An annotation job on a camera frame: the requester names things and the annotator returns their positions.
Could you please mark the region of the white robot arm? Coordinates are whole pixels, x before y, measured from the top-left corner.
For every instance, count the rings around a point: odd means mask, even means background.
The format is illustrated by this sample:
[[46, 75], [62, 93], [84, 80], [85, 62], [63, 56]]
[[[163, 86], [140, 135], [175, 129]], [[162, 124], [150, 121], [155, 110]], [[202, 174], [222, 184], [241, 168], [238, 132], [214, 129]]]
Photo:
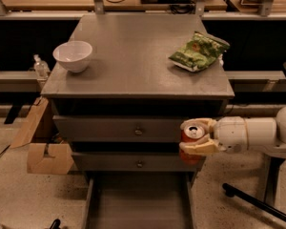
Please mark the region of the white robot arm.
[[216, 153], [256, 151], [286, 158], [286, 107], [276, 117], [195, 118], [180, 125], [179, 154], [191, 162]]

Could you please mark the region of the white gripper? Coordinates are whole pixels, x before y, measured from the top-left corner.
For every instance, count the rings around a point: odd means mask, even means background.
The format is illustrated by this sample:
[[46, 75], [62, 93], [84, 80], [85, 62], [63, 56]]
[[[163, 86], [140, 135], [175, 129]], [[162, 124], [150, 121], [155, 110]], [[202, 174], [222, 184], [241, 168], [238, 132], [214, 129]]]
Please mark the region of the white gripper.
[[[207, 156], [221, 152], [222, 147], [230, 154], [247, 149], [245, 120], [239, 116], [223, 117], [217, 122], [212, 118], [189, 119], [180, 125], [180, 129], [186, 135], [205, 135], [197, 141], [179, 143], [179, 148], [187, 155]], [[213, 129], [215, 139], [207, 135]]]

